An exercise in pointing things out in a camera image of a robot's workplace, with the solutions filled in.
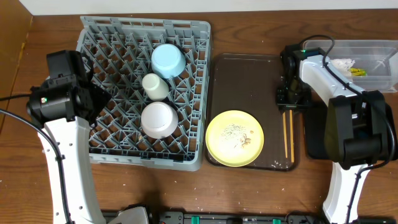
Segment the white napkin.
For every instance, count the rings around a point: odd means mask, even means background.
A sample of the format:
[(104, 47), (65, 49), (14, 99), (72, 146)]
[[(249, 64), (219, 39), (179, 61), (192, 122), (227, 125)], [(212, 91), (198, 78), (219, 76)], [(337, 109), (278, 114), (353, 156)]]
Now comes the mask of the white napkin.
[(331, 64), (345, 77), (352, 77), (350, 69), (355, 64), (355, 61), (350, 58), (332, 59)]

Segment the yellow plate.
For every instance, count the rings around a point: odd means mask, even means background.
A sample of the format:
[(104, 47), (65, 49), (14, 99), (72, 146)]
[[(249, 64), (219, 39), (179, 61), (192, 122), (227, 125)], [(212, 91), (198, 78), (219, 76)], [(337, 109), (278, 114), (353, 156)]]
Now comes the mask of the yellow plate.
[(255, 117), (243, 111), (229, 110), (210, 121), (205, 142), (217, 162), (228, 167), (242, 167), (257, 159), (265, 138)]

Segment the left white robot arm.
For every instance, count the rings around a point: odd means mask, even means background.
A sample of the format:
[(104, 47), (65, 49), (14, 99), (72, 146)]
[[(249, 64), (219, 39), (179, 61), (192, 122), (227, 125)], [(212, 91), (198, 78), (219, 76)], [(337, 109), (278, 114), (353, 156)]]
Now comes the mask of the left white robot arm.
[(105, 223), (89, 157), (90, 131), (111, 95), (95, 85), (84, 53), (47, 55), (49, 77), (33, 88), (26, 105), (38, 127), (49, 170), (54, 223)]

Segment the white cup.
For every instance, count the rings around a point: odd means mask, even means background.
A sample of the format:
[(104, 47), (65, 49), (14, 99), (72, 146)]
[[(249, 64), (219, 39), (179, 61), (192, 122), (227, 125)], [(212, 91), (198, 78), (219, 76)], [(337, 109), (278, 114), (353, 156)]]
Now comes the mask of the white cup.
[(152, 101), (162, 101), (169, 94), (168, 84), (154, 73), (148, 73), (144, 76), (142, 86)]

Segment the light blue bowl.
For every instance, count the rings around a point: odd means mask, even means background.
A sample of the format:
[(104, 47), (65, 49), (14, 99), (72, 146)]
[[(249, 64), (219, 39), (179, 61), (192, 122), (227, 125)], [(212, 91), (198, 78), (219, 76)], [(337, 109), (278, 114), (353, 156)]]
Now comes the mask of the light blue bowl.
[(179, 76), (186, 66), (186, 60), (178, 47), (162, 44), (156, 47), (151, 56), (153, 72), (163, 79)]

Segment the yellow green snack wrapper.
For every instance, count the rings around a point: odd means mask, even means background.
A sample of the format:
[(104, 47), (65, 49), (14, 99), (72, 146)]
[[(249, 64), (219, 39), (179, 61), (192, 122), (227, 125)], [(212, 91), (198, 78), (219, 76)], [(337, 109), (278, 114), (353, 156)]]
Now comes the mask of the yellow green snack wrapper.
[(350, 68), (350, 73), (354, 77), (365, 77), (367, 75), (367, 72), (365, 69), (362, 68)]

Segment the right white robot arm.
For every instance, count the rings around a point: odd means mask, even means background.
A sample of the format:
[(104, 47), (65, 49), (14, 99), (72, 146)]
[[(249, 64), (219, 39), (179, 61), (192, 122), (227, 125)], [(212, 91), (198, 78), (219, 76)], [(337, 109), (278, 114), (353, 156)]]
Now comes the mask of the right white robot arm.
[(287, 45), (280, 59), (280, 111), (309, 109), (312, 91), (326, 104), (323, 145), (333, 169), (323, 213), (329, 223), (353, 223), (367, 174), (397, 159), (390, 106), (380, 91), (366, 91), (345, 78), (321, 48)]

